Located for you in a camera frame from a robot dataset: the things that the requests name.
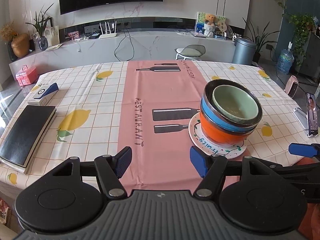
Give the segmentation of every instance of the green bowl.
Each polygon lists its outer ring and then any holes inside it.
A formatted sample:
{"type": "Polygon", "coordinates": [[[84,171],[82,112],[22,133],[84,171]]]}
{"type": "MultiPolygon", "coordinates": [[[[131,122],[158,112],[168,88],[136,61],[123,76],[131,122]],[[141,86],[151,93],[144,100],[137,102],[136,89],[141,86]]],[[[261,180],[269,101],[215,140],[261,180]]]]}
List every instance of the green bowl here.
{"type": "Polygon", "coordinates": [[[212,101],[227,118],[243,123],[254,119],[259,112],[254,99],[240,88],[230,85],[217,86],[212,101]]]}

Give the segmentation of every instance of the black cable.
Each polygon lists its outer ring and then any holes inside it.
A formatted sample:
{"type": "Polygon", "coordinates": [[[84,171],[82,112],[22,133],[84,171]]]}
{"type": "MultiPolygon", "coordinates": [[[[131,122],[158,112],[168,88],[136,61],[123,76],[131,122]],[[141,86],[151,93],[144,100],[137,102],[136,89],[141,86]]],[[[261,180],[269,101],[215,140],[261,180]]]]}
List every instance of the black cable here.
{"type": "Polygon", "coordinates": [[[280,81],[281,81],[281,83],[284,85],[284,87],[285,87],[285,84],[282,82],[282,80],[278,77],[278,71],[277,71],[277,63],[278,63],[278,61],[277,60],[273,60],[273,58],[271,57],[271,52],[272,52],[272,50],[270,50],[270,58],[271,58],[271,60],[273,61],[273,62],[275,62],[276,63],[276,76],[277,76],[277,79],[279,79],[280,81]]]}
{"type": "Polygon", "coordinates": [[[132,59],[133,59],[133,57],[134,57],[134,46],[133,46],[132,41],[131,41],[130,32],[129,32],[129,30],[128,30],[128,29],[127,29],[127,31],[128,31],[129,39],[130,39],[130,43],[131,43],[131,46],[132,46],[132,49],[133,49],[133,56],[132,56],[132,58],[131,58],[131,59],[129,59],[129,60],[132,60],[132,59]]]}
{"type": "Polygon", "coordinates": [[[125,30],[124,30],[124,29],[126,29],[126,30],[127,30],[127,32],[128,32],[128,34],[129,34],[130,43],[131,43],[131,46],[132,46],[132,48],[133,48],[133,56],[132,56],[132,58],[130,58],[130,59],[128,59],[128,60],[125,60],[125,61],[129,61],[129,60],[132,60],[132,59],[133,59],[133,57],[134,57],[134,46],[133,46],[132,41],[131,41],[130,32],[129,32],[129,30],[128,30],[125,26],[124,26],[124,28],[123,28],[124,38],[120,41],[120,43],[119,43],[118,47],[116,47],[116,49],[115,49],[115,51],[113,52],[113,54],[115,55],[115,57],[117,58],[117,60],[121,61],[121,60],[116,56],[116,50],[119,48],[119,46],[120,46],[121,42],[122,42],[122,41],[127,37],[127,35],[126,35],[126,33],[125,33],[125,30]]]}

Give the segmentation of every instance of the pink heater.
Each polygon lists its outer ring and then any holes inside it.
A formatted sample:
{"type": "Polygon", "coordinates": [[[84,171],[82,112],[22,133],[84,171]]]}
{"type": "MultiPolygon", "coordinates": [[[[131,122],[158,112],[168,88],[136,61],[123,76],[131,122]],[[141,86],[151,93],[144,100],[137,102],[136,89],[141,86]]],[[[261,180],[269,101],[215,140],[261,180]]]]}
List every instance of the pink heater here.
{"type": "Polygon", "coordinates": [[[285,86],[284,91],[288,94],[289,97],[293,98],[294,94],[298,89],[298,80],[295,76],[291,76],[285,86]]]}

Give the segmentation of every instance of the smartphone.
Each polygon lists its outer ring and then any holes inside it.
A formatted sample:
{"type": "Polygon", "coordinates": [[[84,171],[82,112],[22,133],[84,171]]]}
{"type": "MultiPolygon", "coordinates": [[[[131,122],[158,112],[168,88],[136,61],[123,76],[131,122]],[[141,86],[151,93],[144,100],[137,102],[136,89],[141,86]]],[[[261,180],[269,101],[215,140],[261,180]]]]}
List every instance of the smartphone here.
{"type": "Polygon", "coordinates": [[[315,95],[306,93],[309,136],[318,135],[318,117],[315,95]]]}

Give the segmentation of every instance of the tablecloth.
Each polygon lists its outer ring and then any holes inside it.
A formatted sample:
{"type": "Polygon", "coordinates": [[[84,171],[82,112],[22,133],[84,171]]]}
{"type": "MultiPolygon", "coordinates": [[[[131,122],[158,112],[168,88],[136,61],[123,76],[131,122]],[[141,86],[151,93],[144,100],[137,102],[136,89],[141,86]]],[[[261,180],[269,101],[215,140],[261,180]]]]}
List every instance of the tablecloth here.
{"type": "MultiPolygon", "coordinates": [[[[263,70],[253,66],[172,60],[80,66],[41,75],[15,112],[0,143],[36,89],[57,82],[60,90],[49,102],[57,107],[57,117],[32,160],[31,168],[25,175],[2,163],[0,191],[15,198],[21,190],[71,156],[93,161],[103,154],[115,155],[124,146],[132,147],[133,151],[132,163],[121,179],[129,194],[131,189],[193,191],[201,178],[189,159],[193,144],[188,130],[155,132],[156,126],[186,125],[189,119],[157,121],[153,112],[181,107],[198,109],[205,84],[218,78],[244,85],[263,107],[262,120],[248,137],[244,155],[288,166],[300,159],[289,154],[290,143],[320,143],[320,137],[306,137],[293,115],[297,103],[263,70]],[[72,112],[77,118],[66,122],[72,112]]],[[[83,181],[97,187],[95,177],[84,177],[83,181]]]]}

